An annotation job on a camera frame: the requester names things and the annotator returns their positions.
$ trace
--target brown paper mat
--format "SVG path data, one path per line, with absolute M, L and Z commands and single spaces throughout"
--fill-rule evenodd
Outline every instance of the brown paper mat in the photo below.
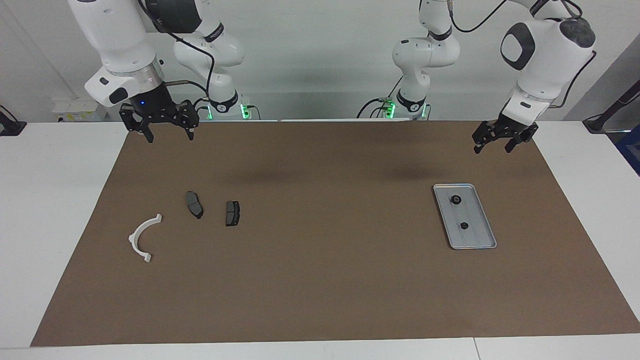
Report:
M 476 126 L 131 134 L 32 345 L 640 332 L 536 146 L 477 156 Z M 432 186 L 457 182 L 476 186 L 497 249 L 448 246 Z M 238 227 L 225 227 L 227 200 Z M 127 237 L 156 213 L 145 263 Z

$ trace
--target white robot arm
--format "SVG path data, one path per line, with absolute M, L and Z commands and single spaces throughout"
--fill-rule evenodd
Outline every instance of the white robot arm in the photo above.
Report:
M 447 0 L 424 1 L 419 19 L 429 31 L 427 37 L 401 40 L 394 47 L 394 63 L 403 73 L 398 91 L 392 95 L 398 105 L 395 117 L 420 118 L 431 84 L 426 69 L 453 65 L 460 56 L 460 44 L 452 35 Z
M 129 131 L 144 134 L 149 142 L 154 137 L 148 125 L 160 122 L 184 128 L 192 140 L 199 116 L 190 101 L 173 102 L 138 15 L 138 4 L 132 0 L 68 0 L 68 3 L 102 60 L 102 68 L 85 84 L 87 92 L 105 106 L 129 99 L 131 104 L 122 105 L 120 116 Z M 146 0 L 145 5 L 145 13 L 160 31 L 172 35 L 196 33 L 183 40 L 193 47 L 182 42 L 175 46 L 176 56 L 181 64 L 204 79 L 211 78 L 207 100 L 219 113 L 235 113 L 241 107 L 241 96 L 221 68 L 241 63 L 244 53 L 237 40 L 225 33 L 210 0 Z M 212 67 L 212 57 L 220 59 L 217 72 Z M 224 111 L 219 104 L 225 104 Z
M 520 76 L 498 120 L 483 122 L 473 134 L 476 153 L 499 138 L 510 139 L 507 152 L 530 141 L 538 129 L 535 120 L 595 56 L 589 23 L 563 1 L 511 1 L 529 9 L 534 20 L 515 24 L 502 40 L 504 61 Z
M 203 81 L 208 81 L 209 103 L 216 114 L 244 115 L 246 100 L 238 94 L 231 76 L 224 69 L 243 62 L 244 47 L 220 22 L 211 0 L 145 0 L 145 3 L 160 32 L 188 34 L 183 40 L 202 50 L 196 51 L 184 42 L 176 42 L 173 47 L 181 65 L 198 74 Z

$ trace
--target silver tray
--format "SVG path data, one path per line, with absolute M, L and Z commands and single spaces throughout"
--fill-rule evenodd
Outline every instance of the silver tray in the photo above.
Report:
M 452 248 L 494 249 L 497 246 L 473 185 L 436 184 L 433 192 Z

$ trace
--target black cable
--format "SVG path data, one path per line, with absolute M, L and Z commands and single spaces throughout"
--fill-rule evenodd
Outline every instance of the black cable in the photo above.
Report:
M 402 78 L 404 77 L 404 75 L 402 75 L 399 79 L 398 82 L 396 83 L 396 85 L 394 86 L 393 89 L 391 89 L 391 92 L 389 92 L 389 95 L 387 95 L 387 97 L 391 97 L 391 95 L 393 95 L 394 91 L 396 90 L 396 88 L 398 88 L 398 85 L 400 85 L 400 81 L 402 81 Z M 380 111 L 378 111 L 378 114 L 376 114 L 376 118 L 378 118 L 380 116 Z
M 204 91 L 204 94 L 207 95 L 207 89 L 205 89 L 202 85 L 196 83 L 195 81 L 191 81 L 191 80 L 178 80 L 178 81 L 171 81 L 169 83 L 166 83 L 166 86 L 177 86 L 177 85 L 193 85 L 198 87 L 199 89 L 201 89 L 202 91 Z
M 1 108 L 2 110 L 4 110 L 4 112 L 6 112 L 7 114 L 9 114 L 9 115 L 14 119 L 14 121 L 18 122 L 18 118 L 17 118 L 17 117 L 15 117 L 15 115 L 14 115 L 14 114 L 12 114 L 12 113 L 9 111 L 9 109 L 5 108 L 5 107 L 4 107 L 4 106 L 2 106 L 2 105 L 0 105 L 0 108 Z
M 633 98 L 633 99 L 631 99 L 631 100 L 629 100 L 627 102 L 621 102 L 619 99 L 618 99 L 618 102 L 620 102 L 622 104 L 622 107 L 624 108 L 625 106 L 629 105 L 630 103 L 636 101 L 636 99 L 638 97 L 640 97 L 640 94 L 637 94 L 635 98 Z
M 429 106 L 429 113 L 427 114 L 427 121 L 429 121 L 429 118 L 431 117 L 431 109 L 432 109 L 432 107 L 431 107 L 431 104 L 427 104 L 425 106 Z
M 640 94 L 637 94 L 635 98 L 633 98 L 633 99 L 631 99 L 631 100 L 629 100 L 627 102 L 621 102 L 619 99 L 616 100 L 616 102 L 619 102 L 620 104 L 622 104 L 622 107 L 621 107 L 621 109 L 622 109 L 625 106 L 627 106 L 627 105 L 631 104 L 632 102 L 636 101 L 638 97 L 640 97 Z M 604 115 L 604 113 L 601 113 L 601 114 L 598 114 L 598 115 L 593 115 L 592 117 L 588 117 L 588 118 L 584 119 L 583 121 L 591 120 L 591 119 L 596 118 L 596 117 L 601 117 L 602 115 Z
M 196 102 L 193 103 L 193 107 L 195 108 L 196 106 L 198 106 L 198 104 L 200 104 L 200 101 L 204 101 L 204 99 L 196 100 Z
M 164 31 L 165 33 L 169 34 L 169 36 L 171 36 L 172 38 L 175 39 L 175 41 L 178 41 L 192 49 L 194 49 L 195 51 L 198 51 L 199 53 L 205 54 L 206 56 L 211 58 L 211 67 L 209 68 L 209 76 L 207 77 L 207 87 L 205 89 L 205 93 L 207 93 L 207 97 L 211 98 L 209 96 L 209 87 L 211 85 L 211 76 L 213 75 L 213 68 L 215 67 L 216 64 L 216 59 L 213 57 L 212 54 L 209 54 L 208 52 L 199 49 L 193 45 L 191 45 L 190 43 L 186 42 L 183 38 L 176 36 L 174 33 L 172 33 L 171 31 L 168 31 L 167 29 L 164 28 L 164 26 L 162 24 L 160 24 L 158 22 L 158 20 L 156 18 L 154 18 L 153 16 L 151 16 L 151 13 L 149 13 L 149 10 L 144 6 L 144 4 L 142 3 L 142 0 L 138 0 L 138 5 L 140 5 L 140 8 L 142 8 L 142 11 L 145 13 L 145 15 L 151 19 L 151 21 L 162 31 Z
M 571 80 L 571 83 L 569 84 L 569 87 L 566 89 L 566 93 L 564 93 L 564 99 L 562 100 L 562 104 L 560 104 L 560 105 L 551 105 L 551 106 L 549 106 L 550 109 L 559 109 L 559 108 L 562 108 L 564 106 L 564 104 L 566 104 L 566 100 L 569 98 L 569 93 L 571 92 L 571 89 L 573 88 L 573 84 L 575 83 L 576 80 L 578 80 L 578 77 L 580 76 L 580 74 L 582 74 L 582 71 L 584 69 L 586 69 L 587 66 L 589 66 L 589 64 L 593 61 L 593 59 L 596 58 L 597 55 L 598 55 L 598 53 L 596 51 L 592 51 L 591 52 L 591 58 L 589 59 L 589 61 L 587 61 L 580 68 L 580 71 L 578 71 L 578 73 L 573 77 L 573 80 Z
M 362 113 L 364 112 L 364 110 L 365 110 L 366 108 L 368 108 L 368 107 L 369 107 L 369 105 L 373 104 L 373 103 L 374 103 L 374 102 L 376 102 L 376 101 L 378 101 L 378 102 L 382 102 L 382 100 L 380 100 L 380 99 L 371 99 L 371 100 L 369 100 L 366 104 L 364 104 L 364 106 L 362 106 L 362 109 L 360 109 L 360 112 L 358 113 L 358 116 L 356 116 L 356 119 L 359 119 L 359 118 L 360 118 L 360 116 L 362 115 Z
M 262 120 L 262 115 L 260 115 L 260 109 L 256 105 L 249 105 L 246 107 L 247 109 L 255 109 L 258 112 L 258 120 Z
M 378 111 L 378 114 L 376 115 L 376 119 L 377 119 L 378 117 L 380 117 L 380 112 L 381 112 L 382 110 L 384 110 L 384 109 L 385 109 L 385 107 L 384 107 L 384 106 L 380 106 L 379 108 L 375 108 L 375 109 L 373 109 L 373 111 L 371 112 L 371 115 L 369 115 L 369 118 L 370 118 L 370 119 L 373 119 L 373 118 L 374 118 L 374 117 L 373 117 L 373 113 L 374 113 L 374 112 L 376 112 L 376 111 Z
M 574 3 L 572 0 L 560 0 L 562 1 L 562 4 L 564 5 L 564 7 L 566 8 L 566 11 L 569 12 L 569 14 L 571 15 L 572 19 L 579 19 L 582 17 L 582 15 L 584 14 L 584 12 L 582 11 L 582 8 L 578 6 L 578 4 Z M 576 10 L 578 10 L 578 13 L 574 13 L 571 8 L 569 8 L 569 6 L 567 4 L 570 4 L 571 6 L 573 6 Z
M 500 3 L 500 5 L 498 5 L 495 9 L 493 9 L 493 11 L 487 15 L 486 18 L 484 18 L 484 20 L 482 20 L 482 22 L 480 24 L 478 24 L 476 27 L 470 29 L 470 30 L 464 30 L 461 29 L 457 24 L 456 21 L 453 19 L 453 11 L 449 12 L 449 17 L 451 18 L 451 23 L 453 24 L 453 26 L 460 31 L 461 33 L 472 33 L 475 30 L 478 30 L 482 25 L 485 24 L 485 22 L 487 22 L 489 19 L 491 19 L 491 17 L 498 12 L 498 10 L 500 10 L 500 8 L 502 8 L 502 5 L 504 5 L 508 0 L 502 0 L 502 2 Z

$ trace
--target white plastic clip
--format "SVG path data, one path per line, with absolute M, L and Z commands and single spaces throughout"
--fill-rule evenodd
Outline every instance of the white plastic clip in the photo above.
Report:
M 138 248 L 138 238 L 140 237 L 140 234 L 142 234 L 144 230 L 146 230 L 151 225 L 160 223 L 160 221 L 162 221 L 162 215 L 158 214 L 155 218 L 149 219 L 143 222 L 142 224 L 140 224 L 140 226 L 138 226 L 135 232 L 129 235 L 129 242 L 131 243 L 133 250 L 135 250 L 135 252 L 137 252 L 140 256 L 145 258 L 145 261 L 147 263 L 151 261 L 151 254 L 149 254 L 148 252 L 140 251 L 140 249 Z

